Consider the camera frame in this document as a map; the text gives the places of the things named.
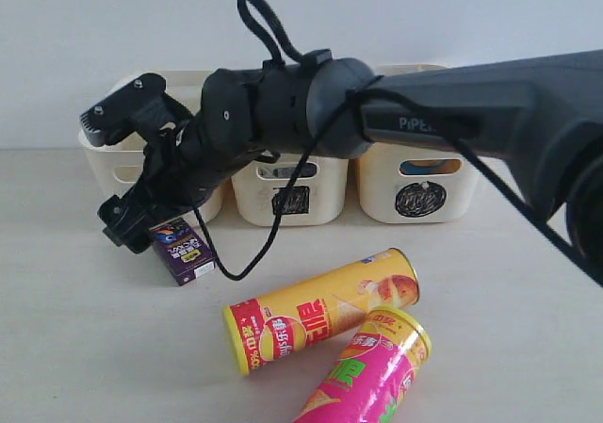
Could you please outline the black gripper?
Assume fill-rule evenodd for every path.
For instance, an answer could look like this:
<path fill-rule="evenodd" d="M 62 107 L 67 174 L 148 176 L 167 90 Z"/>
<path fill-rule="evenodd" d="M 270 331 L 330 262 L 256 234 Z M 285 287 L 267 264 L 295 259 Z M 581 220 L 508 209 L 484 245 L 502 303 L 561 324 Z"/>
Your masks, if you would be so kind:
<path fill-rule="evenodd" d="M 150 248 L 150 230 L 162 221 L 161 214 L 179 216 L 203 205 L 262 153 L 247 97 L 211 99 L 195 114 L 169 97 L 167 109 L 177 129 L 162 135 L 159 148 L 145 159 L 145 187 L 133 185 L 121 197 L 113 195 L 97 211 L 103 233 L 134 254 Z"/>

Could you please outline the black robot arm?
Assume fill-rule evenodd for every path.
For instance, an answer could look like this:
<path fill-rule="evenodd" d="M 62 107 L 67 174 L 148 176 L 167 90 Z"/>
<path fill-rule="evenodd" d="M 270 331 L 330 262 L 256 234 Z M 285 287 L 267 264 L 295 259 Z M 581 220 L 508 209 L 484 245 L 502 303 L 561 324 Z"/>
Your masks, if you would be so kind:
<path fill-rule="evenodd" d="M 146 73 L 81 116 L 89 141 L 146 140 L 142 173 L 101 204 L 131 252 L 248 164 L 354 159 L 375 143 L 459 153 L 594 282 L 602 280 L 602 54 L 589 51 L 382 76 L 319 52 L 300 65 L 218 69 L 197 112 Z"/>

